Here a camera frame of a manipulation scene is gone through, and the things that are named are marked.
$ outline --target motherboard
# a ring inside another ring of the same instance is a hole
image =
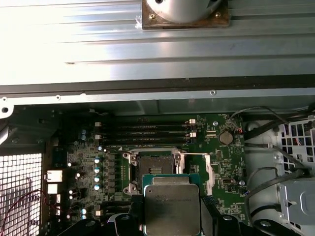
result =
[[[70,171],[66,220],[106,221],[128,212],[143,194],[144,175],[199,174],[201,196],[212,195],[221,213],[248,224],[241,118],[228,114],[148,117],[97,116],[80,124],[66,145]]]

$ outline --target red wire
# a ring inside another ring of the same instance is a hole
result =
[[[0,234],[0,236],[4,236],[5,222],[6,222],[7,218],[8,218],[8,216],[9,216],[9,213],[12,211],[12,209],[13,209],[21,200],[23,200],[26,196],[28,196],[28,195],[30,195],[30,194],[32,194],[32,193],[35,193],[35,192],[41,192],[41,193],[44,195],[44,204],[45,204],[45,205],[47,205],[47,206],[49,206],[49,207],[51,207],[51,208],[53,208],[53,209],[58,209],[55,205],[52,205],[52,204],[49,204],[49,203],[46,202],[46,194],[44,193],[44,191],[42,191],[42,190],[40,190],[40,189],[36,189],[36,190],[33,190],[33,191],[29,192],[29,193],[26,193],[26,194],[22,195],[15,203],[13,203],[13,204],[10,206],[9,210],[6,212],[6,214],[5,214],[5,216],[4,216],[4,219],[3,219],[3,223],[2,223],[2,227],[1,227],[1,234]]]

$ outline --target mesh grille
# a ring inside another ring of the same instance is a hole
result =
[[[0,156],[0,220],[20,197],[41,189],[42,154]],[[39,233],[41,194],[21,200],[5,222],[5,236],[36,236]]]
[[[282,149],[309,167],[315,167],[315,129],[310,127],[312,121],[284,125],[281,133]],[[291,173],[292,167],[294,164],[284,157],[284,172]]]

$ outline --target ribbed metal sheet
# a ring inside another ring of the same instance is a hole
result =
[[[315,73],[314,0],[231,0],[224,29],[143,31],[140,0],[0,2],[0,85]]]

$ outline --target wire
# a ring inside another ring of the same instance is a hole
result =
[[[40,192],[41,194],[44,195],[44,200],[43,200],[43,201],[44,201],[44,204],[45,204],[45,205],[47,205],[47,206],[49,206],[49,207],[51,207],[51,208],[53,208],[53,209],[58,209],[58,210],[60,210],[60,209],[57,208],[55,205],[52,205],[52,204],[49,204],[49,203],[46,202],[47,198],[46,198],[46,194],[44,193],[44,191],[42,191],[42,190],[40,190],[40,189],[36,189],[36,190],[31,191],[31,192],[28,192],[28,193],[22,195],[16,202],[14,202],[14,203],[10,206],[10,208],[9,208],[9,210],[6,212],[6,214],[4,215],[3,222],[2,222],[2,226],[1,226],[1,233],[0,233],[0,236],[4,236],[5,222],[6,222],[6,220],[8,219],[10,212],[14,209],[14,207],[15,207],[20,201],[22,201],[25,197],[27,197],[27,196],[31,195],[32,193],[35,193],[35,192]]]
[[[250,176],[248,177],[247,179],[247,186],[250,185],[250,182],[252,180],[252,178],[254,177],[254,175],[256,175],[258,172],[262,171],[262,170],[274,170],[275,171],[275,174],[276,174],[276,177],[278,177],[278,169],[276,167],[261,167],[261,168],[258,168],[256,170],[254,170]]]
[[[250,110],[255,110],[255,109],[265,109],[265,110],[268,110],[270,111],[275,117],[277,117],[279,120],[281,120],[283,123],[286,123],[286,124],[289,124],[289,122],[284,119],[283,117],[279,116],[277,113],[275,113],[273,110],[271,110],[269,107],[265,107],[265,106],[256,106],[256,107],[248,107],[248,108],[245,108],[245,109],[242,109],[242,110],[239,110],[235,113],[233,113],[231,116],[230,116],[230,121],[233,123],[233,125],[239,130],[241,131],[241,128],[232,120],[236,115],[240,114],[240,113],[243,113],[243,112],[247,112],[247,111],[250,111]]]
[[[265,190],[266,188],[269,188],[275,184],[278,184],[278,183],[281,183],[281,182],[284,182],[284,181],[288,181],[288,180],[291,180],[291,179],[296,179],[296,178],[299,178],[300,176],[303,175],[303,171],[302,170],[297,170],[296,172],[293,172],[291,174],[287,174],[287,175],[284,175],[284,176],[280,176],[280,177],[276,177],[270,181],[267,181],[267,182],[264,182],[262,183],[261,185],[259,185],[257,188],[253,189],[248,195],[245,196],[245,214],[250,222],[251,225],[253,225],[253,222],[252,222],[252,217],[251,217],[251,212],[250,212],[250,198],[261,192],[262,190]]]
[[[245,143],[245,146],[246,147],[250,147],[250,148],[269,148],[269,149],[273,149],[273,150],[276,150],[276,151],[279,151],[284,157],[286,157],[289,161],[291,161],[292,163],[294,163],[296,165],[296,167],[299,167],[299,168],[303,168],[304,165],[299,162],[298,160],[296,160],[293,156],[291,156],[290,154],[288,154],[287,152],[283,151],[281,148],[277,147],[277,146],[273,146],[273,145],[268,145],[268,144],[250,144],[250,143]],[[278,183],[281,183],[281,182],[284,182],[284,181],[288,181],[288,180],[291,180],[291,179],[296,179],[296,178],[299,178],[300,176],[302,176],[304,173],[303,170],[297,170],[296,172],[293,172],[291,174],[287,174],[287,175],[284,175],[284,176],[280,176],[280,177],[276,177],[270,181],[267,181],[267,182],[264,182],[262,183],[261,185],[259,185],[258,187],[256,187],[255,189],[251,190],[249,192],[248,195],[245,196],[245,214],[250,222],[251,225],[253,225],[253,222],[252,222],[252,217],[251,217],[251,212],[250,212],[250,198],[265,190],[266,188],[269,188],[275,184],[278,184]]]
[[[259,212],[261,212],[263,210],[268,210],[268,209],[273,209],[273,210],[276,210],[278,212],[281,212],[281,205],[280,204],[273,204],[273,205],[265,205],[265,206],[258,207],[257,209],[255,209],[251,213],[251,217],[254,217]]]
[[[290,154],[283,151],[281,148],[279,148],[277,146],[268,145],[268,144],[250,144],[250,143],[245,143],[245,146],[250,147],[250,148],[267,148],[267,149],[276,150],[276,151],[280,152],[284,157],[286,157],[289,161],[291,161],[292,163],[297,165],[297,167],[300,167],[300,168],[304,167],[304,165],[301,162],[299,162],[293,156],[291,156]]]
[[[309,112],[307,110],[301,111],[299,114],[291,114],[290,116],[286,117],[286,120],[289,122],[295,122],[300,121],[304,119],[308,119],[308,116],[313,115],[314,112]],[[267,124],[264,124],[256,129],[253,129],[251,131],[248,131],[244,134],[244,139],[252,139],[254,137],[257,137],[265,132],[267,132],[270,129],[276,128],[279,125],[283,124],[282,120],[273,120]]]

